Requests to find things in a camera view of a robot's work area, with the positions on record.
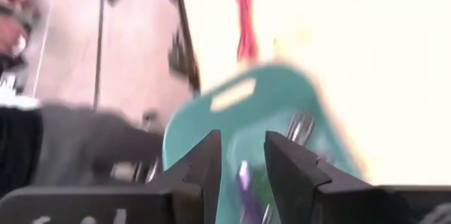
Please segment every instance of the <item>person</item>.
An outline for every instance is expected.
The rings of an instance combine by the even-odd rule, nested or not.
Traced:
[[[10,54],[24,33],[0,14],[0,53]],[[112,112],[0,94],[0,198],[33,185],[122,185],[111,176],[113,167],[153,163],[162,139],[161,133],[141,130]]]

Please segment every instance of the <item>floor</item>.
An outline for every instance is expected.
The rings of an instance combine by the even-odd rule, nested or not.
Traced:
[[[30,41],[27,94],[92,105],[99,0],[43,1],[43,18],[48,16],[48,21],[42,21]],[[112,108],[131,121],[139,121],[144,110],[155,108],[160,122],[166,124],[190,98],[186,81],[170,75],[166,59],[177,25],[177,11],[169,0],[105,3],[101,108]]]

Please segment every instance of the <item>gray pants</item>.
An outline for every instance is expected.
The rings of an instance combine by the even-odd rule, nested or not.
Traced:
[[[46,105],[34,185],[109,183],[121,161],[151,163],[161,155],[162,135],[133,127],[112,113]]]

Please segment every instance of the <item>black pants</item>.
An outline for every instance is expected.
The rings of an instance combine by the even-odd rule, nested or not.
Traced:
[[[145,132],[113,113],[62,105],[38,111],[43,133],[32,185],[109,184],[114,163],[151,163],[161,155],[161,133]]]

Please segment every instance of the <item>red object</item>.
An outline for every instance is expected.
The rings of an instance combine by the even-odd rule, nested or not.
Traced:
[[[252,0],[237,0],[240,14],[240,43],[238,44],[238,62],[246,60],[255,62],[259,57],[259,46],[255,37],[254,22],[252,20]]]

